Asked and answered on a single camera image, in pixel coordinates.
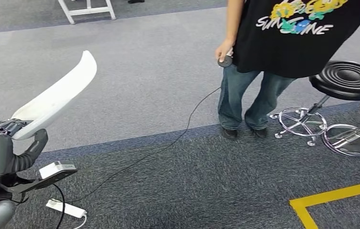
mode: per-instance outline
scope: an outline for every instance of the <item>jeans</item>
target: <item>jeans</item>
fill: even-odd
[[[234,65],[224,68],[218,105],[223,128],[237,130],[242,122],[243,94],[258,74],[260,71],[239,73]],[[244,115],[247,126],[255,130],[265,129],[268,114],[277,107],[278,97],[294,80],[264,72],[260,92]]]

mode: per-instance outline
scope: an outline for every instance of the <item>carpet floor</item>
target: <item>carpet floor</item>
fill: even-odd
[[[105,0],[92,0],[92,7],[107,6]],[[69,10],[86,8],[86,0],[65,0]],[[127,0],[111,0],[117,19],[203,10],[226,6],[226,0],[146,0],[128,4]],[[111,20],[109,13],[73,16],[76,23]],[[69,24],[57,0],[0,0],[0,32]]]
[[[0,32],[0,120],[58,81],[89,50],[97,75],[48,128],[46,151],[182,130],[196,104],[220,86],[222,70],[213,53],[224,35],[224,18],[226,9],[216,8]],[[360,28],[333,59],[360,63]],[[261,79],[246,91],[245,109]],[[277,111],[311,106],[322,96],[299,79],[281,95]],[[218,123],[218,97],[199,106],[192,128]],[[325,105],[346,102],[330,99]],[[17,142],[15,152],[29,144]]]
[[[326,107],[329,124],[360,126],[359,103]],[[298,136],[254,139],[241,131],[237,141],[218,134],[218,126],[189,130],[179,142],[108,180],[74,203],[88,211],[84,229],[303,229],[289,200],[360,184],[360,158],[339,156],[322,144],[306,145]],[[271,134],[279,131],[271,122]],[[88,194],[110,174],[167,146],[173,136],[113,150],[105,143],[43,154],[36,170],[53,158],[72,160],[80,171],[58,184],[68,200]],[[30,193],[6,229],[51,229],[59,213],[45,207],[60,198],[49,187]],[[360,229],[360,196],[308,208],[319,229]],[[82,219],[66,216],[62,229]]]

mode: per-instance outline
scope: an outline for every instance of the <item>black cable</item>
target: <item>black cable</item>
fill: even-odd
[[[24,199],[24,198],[25,198],[25,192],[23,192],[23,193],[21,194],[20,203],[18,203],[17,206],[20,205],[20,204],[22,204],[22,203],[27,202],[27,200],[29,199],[29,197],[27,197],[26,199]]]
[[[65,208],[66,208],[66,202],[65,202],[65,195],[63,194],[61,188],[59,186],[57,186],[56,184],[52,184],[53,186],[55,186],[59,192],[61,193],[61,196],[62,196],[62,204],[63,204],[63,207],[62,207],[62,214],[61,214],[61,218],[59,219],[59,223],[58,225],[56,226],[56,229],[59,229],[59,227],[61,226],[62,224],[62,221],[63,221],[63,217],[65,215]]]
[[[161,152],[165,151],[166,149],[168,149],[169,147],[171,147],[172,145],[174,145],[182,136],[184,136],[184,135],[187,133],[187,131],[188,131],[189,127],[190,127],[191,117],[192,117],[192,115],[194,114],[194,112],[196,111],[196,109],[199,107],[199,105],[200,105],[205,99],[207,99],[209,96],[211,96],[213,93],[215,93],[215,92],[218,91],[219,89],[220,89],[220,87],[217,88],[217,89],[215,89],[213,92],[209,93],[207,96],[205,96],[205,98],[203,98],[203,99],[196,105],[196,107],[195,107],[194,110],[191,112],[191,114],[190,114],[190,116],[189,116],[189,118],[188,118],[187,128],[186,128],[185,131],[184,131],[182,134],[180,134],[180,136],[179,136],[178,138],[176,138],[175,141],[173,141],[169,146],[167,146],[166,148],[164,148],[164,149],[162,149],[162,150],[159,150],[159,151],[157,151],[157,152],[155,152],[155,153],[148,154],[148,155],[142,157],[141,159],[139,159],[138,161],[136,161],[135,163],[131,164],[130,166],[128,166],[128,167],[126,167],[126,168],[124,168],[124,169],[121,169],[120,171],[112,174],[109,178],[107,178],[105,181],[103,181],[101,184],[99,184],[95,189],[93,189],[93,191],[91,191],[89,194],[85,195],[84,197],[82,197],[82,198],[80,198],[80,199],[77,199],[77,200],[73,200],[73,201],[66,201],[65,203],[74,203],[74,202],[77,202],[77,201],[80,201],[80,200],[82,200],[82,199],[87,198],[89,195],[93,194],[97,189],[99,189],[103,184],[105,184],[105,183],[106,183],[108,180],[110,180],[111,178],[113,178],[113,177],[117,176],[118,174],[120,174],[120,173],[122,173],[122,172],[124,172],[124,171],[126,171],[126,170],[128,170],[128,169],[130,169],[130,168],[132,168],[133,166],[135,166],[135,165],[138,164],[139,162],[145,160],[146,158],[148,158],[148,157],[150,157],[150,156],[153,156],[153,155],[155,155],[155,154],[161,153]]]

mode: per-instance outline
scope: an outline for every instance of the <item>yellow tape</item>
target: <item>yellow tape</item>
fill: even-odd
[[[289,204],[296,211],[296,214],[299,216],[306,229],[318,229],[306,207],[358,195],[360,195],[360,185],[354,185],[308,197],[292,199],[289,201]]]

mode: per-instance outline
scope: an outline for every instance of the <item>white power strip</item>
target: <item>white power strip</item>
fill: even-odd
[[[63,203],[61,201],[50,199],[48,203],[46,204],[47,207],[52,208],[54,210],[62,212],[63,209]],[[86,216],[87,212],[84,209],[75,207],[70,204],[65,203],[65,212],[66,214],[69,214],[71,216],[74,216],[76,218],[82,218],[83,216]]]

